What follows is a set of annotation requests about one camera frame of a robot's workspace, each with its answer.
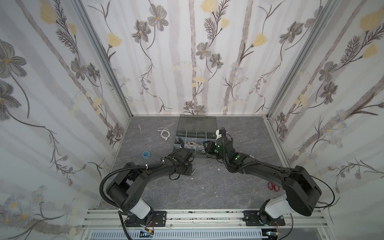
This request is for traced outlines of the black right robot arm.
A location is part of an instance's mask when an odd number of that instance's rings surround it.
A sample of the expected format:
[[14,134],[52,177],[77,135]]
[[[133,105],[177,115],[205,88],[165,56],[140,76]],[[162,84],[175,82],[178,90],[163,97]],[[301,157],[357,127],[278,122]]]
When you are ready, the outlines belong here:
[[305,217],[312,215],[315,209],[324,209],[332,205],[319,205],[322,190],[317,181],[325,183],[301,167],[280,167],[257,160],[251,155],[237,152],[233,139],[228,139],[227,131],[216,131],[215,141],[204,142],[205,153],[223,161],[232,174],[246,174],[264,179],[285,191],[284,195],[266,200],[260,207],[260,214],[276,219],[282,215],[297,213]]

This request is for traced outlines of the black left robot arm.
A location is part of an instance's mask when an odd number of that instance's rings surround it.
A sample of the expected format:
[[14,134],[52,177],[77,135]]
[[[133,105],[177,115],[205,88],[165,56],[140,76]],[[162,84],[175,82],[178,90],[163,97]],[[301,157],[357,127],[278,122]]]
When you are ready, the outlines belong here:
[[123,168],[107,174],[100,183],[99,192],[102,199],[118,208],[120,222],[128,240],[123,216],[136,217],[135,223],[147,227],[154,220],[154,209],[142,199],[147,184],[155,179],[168,176],[177,180],[181,175],[190,176],[193,171],[194,154],[185,148],[185,142],[179,137],[180,147],[161,158],[157,164],[136,165],[128,163]]

